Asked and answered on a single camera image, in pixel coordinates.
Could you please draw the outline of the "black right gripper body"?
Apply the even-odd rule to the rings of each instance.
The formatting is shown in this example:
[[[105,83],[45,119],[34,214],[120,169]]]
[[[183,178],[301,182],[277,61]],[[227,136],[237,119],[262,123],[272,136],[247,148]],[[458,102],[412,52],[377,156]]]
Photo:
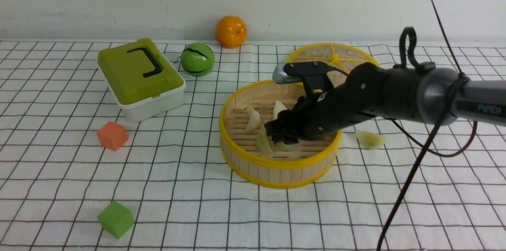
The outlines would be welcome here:
[[[386,80],[385,70],[376,65],[359,65],[345,82],[324,93],[299,97],[296,105],[264,125],[274,143],[316,141],[347,127],[376,118],[371,111],[375,96]]]

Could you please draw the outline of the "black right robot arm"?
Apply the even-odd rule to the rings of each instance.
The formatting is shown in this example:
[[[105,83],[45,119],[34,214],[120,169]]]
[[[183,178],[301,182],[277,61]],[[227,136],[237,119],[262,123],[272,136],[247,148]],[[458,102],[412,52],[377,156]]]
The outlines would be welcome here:
[[[273,82],[301,82],[305,94],[264,125],[267,136],[275,143],[316,141],[376,117],[429,125],[449,125],[457,118],[500,126],[506,122],[504,80],[471,81],[431,62],[390,69],[364,62],[334,87],[328,77],[334,70],[325,62],[278,65]]]

